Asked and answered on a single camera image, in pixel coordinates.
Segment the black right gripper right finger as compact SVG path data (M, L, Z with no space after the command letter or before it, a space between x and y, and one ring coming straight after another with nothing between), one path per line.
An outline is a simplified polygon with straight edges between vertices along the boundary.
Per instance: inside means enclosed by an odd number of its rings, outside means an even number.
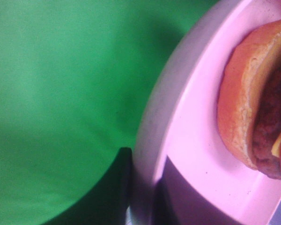
M153 225L223 225L225 215L183 178L169 158L157 183Z

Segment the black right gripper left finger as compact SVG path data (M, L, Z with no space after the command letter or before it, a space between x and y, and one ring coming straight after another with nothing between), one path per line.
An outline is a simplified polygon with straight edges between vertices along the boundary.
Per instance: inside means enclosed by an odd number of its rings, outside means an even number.
M45 225L124 225L129 205L132 150L120 148L103 177L79 201Z

